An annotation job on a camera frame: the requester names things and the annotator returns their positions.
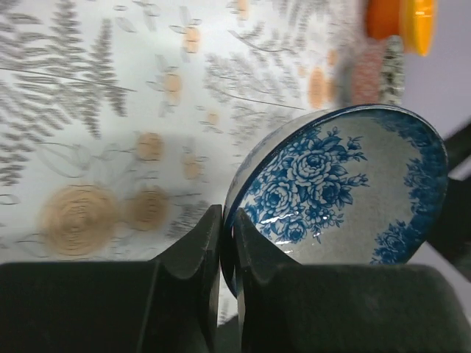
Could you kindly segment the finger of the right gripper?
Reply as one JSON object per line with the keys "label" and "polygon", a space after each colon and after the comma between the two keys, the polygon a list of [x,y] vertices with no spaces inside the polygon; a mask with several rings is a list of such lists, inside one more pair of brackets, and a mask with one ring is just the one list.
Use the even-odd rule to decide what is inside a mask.
{"label": "finger of the right gripper", "polygon": [[448,176],[455,180],[470,178],[470,119],[445,138]]}
{"label": "finger of the right gripper", "polygon": [[449,179],[442,212],[428,242],[456,268],[470,268],[470,178]]}

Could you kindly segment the yellow ribbed bowl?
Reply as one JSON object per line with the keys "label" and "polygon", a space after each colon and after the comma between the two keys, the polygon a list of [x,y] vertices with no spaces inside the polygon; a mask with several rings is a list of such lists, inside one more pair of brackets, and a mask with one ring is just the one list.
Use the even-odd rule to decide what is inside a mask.
{"label": "yellow ribbed bowl", "polygon": [[400,7],[400,36],[406,52],[425,57],[429,54],[435,31],[438,2],[405,0]]}

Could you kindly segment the red pattern bowl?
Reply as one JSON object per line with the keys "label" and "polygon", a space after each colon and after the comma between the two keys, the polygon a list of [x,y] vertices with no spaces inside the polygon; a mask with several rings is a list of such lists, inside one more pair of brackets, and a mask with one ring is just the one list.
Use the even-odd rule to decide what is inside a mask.
{"label": "red pattern bowl", "polygon": [[344,103],[347,106],[400,106],[405,90],[404,65],[404,49],[400,37],[368,40],[347,66],[342,89]]}

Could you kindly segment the orange ribbed bowl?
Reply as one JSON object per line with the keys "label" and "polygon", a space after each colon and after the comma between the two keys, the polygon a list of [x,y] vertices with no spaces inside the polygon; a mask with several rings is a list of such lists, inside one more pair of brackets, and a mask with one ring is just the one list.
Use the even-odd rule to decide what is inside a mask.
{"label": "orange ribbed bowl", "polygon": [[368,37],[383,40],[400,34],[400,0],[369,0],[365,26]]}

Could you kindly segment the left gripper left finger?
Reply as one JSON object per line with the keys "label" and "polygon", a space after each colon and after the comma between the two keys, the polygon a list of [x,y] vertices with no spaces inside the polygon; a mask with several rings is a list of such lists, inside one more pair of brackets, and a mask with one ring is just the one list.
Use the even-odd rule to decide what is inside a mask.
{"label": "left gripper left finger", "polygon": [[3,352],[212,352],[222,209],[151,260],[1,266]]}

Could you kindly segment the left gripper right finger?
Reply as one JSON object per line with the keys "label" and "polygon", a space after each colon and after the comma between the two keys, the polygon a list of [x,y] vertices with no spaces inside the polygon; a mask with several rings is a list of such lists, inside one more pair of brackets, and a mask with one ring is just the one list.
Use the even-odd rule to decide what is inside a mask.
{"label": "left gripper right finger", "polygon": [[301,265],[239,210],[243,352],[468,352],[452,286],[424,265]]}

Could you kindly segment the blue floral white bowl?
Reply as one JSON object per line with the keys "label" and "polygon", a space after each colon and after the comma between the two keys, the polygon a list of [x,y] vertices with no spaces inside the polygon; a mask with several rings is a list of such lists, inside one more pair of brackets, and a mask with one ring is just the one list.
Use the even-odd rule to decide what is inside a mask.
{"label": "blue floral white bowl", "polygon": [[249,152],[229,186],[222,226],[228,288],[237,288],[238,210],[302,264],[405,263],[442,210],[447,174],[438,132],[402,107],[362,104],[289,121]]}

